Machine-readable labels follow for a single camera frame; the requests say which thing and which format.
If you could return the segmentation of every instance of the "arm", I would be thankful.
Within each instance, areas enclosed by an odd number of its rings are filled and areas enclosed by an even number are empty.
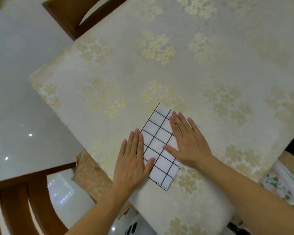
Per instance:
[[[294,234],[294,207],[215,158],[191,118],[188,124],[181,113],[172,115],[179,151],[168,145],[165,150],[210,177],[254,234]]]
[[[104,235],[109,230],[131,194],[141,185],[153,166],[151,158],[143,161],[144,139],[138,129],[124,140],[115,165],[111,189],[93,206],[66,235]]]

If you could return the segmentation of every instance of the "table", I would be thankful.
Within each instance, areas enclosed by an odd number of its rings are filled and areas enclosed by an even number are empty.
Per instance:
[[[30,80],[110,178],[161,102],[258,181],[294,137],[294,0],[128,0]],[[167,192],[148,181],[130,201],[164,235],[218,234],[234,212],[185,166]]]

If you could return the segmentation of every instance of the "hand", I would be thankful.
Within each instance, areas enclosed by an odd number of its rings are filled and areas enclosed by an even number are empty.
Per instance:
[[[186,166],[199,167],[203,160],[212,157],[206,139],[191,118],[188,118],[190,126],[182,113],[177,115],[173,111],[172,116],[169,117],[169,121],[179,151],[169,145],[165,145],[163,148]]]
[[[148,177],[156,158],[149,159],[144,165],[144,138],[136,129],[131,132],[129,140],[122,142],[120,153],[115,164],[113,185],[130,196],[143,180]]]

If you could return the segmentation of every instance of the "finger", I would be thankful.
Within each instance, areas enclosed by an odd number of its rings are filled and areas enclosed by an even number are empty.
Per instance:
[[[181,134],[185,134],[187,132],[184,124],[182,123],[181,119],[179,118],[179,116],[176,114],[175,111],[172,112],[172,116],[173,116],[173,119],[174,121],[176,122],[179,130],[181,131]]]
[[[131,148],[131,152],[130,152],[130,155],[132,155],[134,157],[136,157],[136,154],[137,154],[138,138],[139,138],[139,129],[137,128],[134,133],[132,148]]]
[[[142,133],[139,133],[136,156],[140,159],[143,159],[143,154],[144,154],[144,137]]]
[[[123,142],[122,142],[122,144],[121,144],[121,148],[120,148],[120,152],[119,152],[118,159],[119,159],[119,158],[122,158],[122,157],[124,156],[126,143],[127,143],[126,139],[123,140]]]
[[[131,152],[131,147],[132,147],[133,138],[134,138],[134,132],[132,131],[132,132],[129,134],[129,140],[128,140],[127,143],[126,143],[124,157],[128,157],[128,156],[129,156],[129,153]]]
[[[186,121],[184,115],[182,113],[178,113],[177,114],[178,117],[181,119],[182,123],[184,124],[186,130],[189,132],[189,133],[193,133],[193,130],[191,128],[191,126],[189,126],[188,122]]]
[[[173,157],[179,159],[180,152],[178,150],[176,150],[175,148],[173,148],[173,147],[171,147],[169,145],[164,145],[163,149],[166,150]]]
[[[177,128],[172,116],[169,117],[169,122],[170,122],[170,126],[171,126],[171,129],[173,131],[174,136],[175,137],[181,136],[181,133],[180,133],[179,129]]]
[[[194,123],[194,121],[193,121],[190,117],[188,117],[187,120],[188,120],[189,124],[192,126],[193,131],[194,131],[195,133],[197,133],[197,134],[200,134],[200,135],[202,136],[200,130],[198,129],[198,127],[197,127],[197,125]]]
[[[156,161],[156,158],[150,158],[145,166],[145,169],[144,169],[144,178],[148,177],[153,165],[154,165],[154,162]]]

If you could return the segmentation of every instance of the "grid paper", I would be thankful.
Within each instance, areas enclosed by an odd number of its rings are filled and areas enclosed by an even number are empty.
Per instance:
[[[159,104],[141,130],[144,136],[145,165],[150,158],[156,158],[149,178],[166,191],[182,166],[182,163],[162,148],[167,144],[178,150],[169,122],[171,115],[169,108]]]

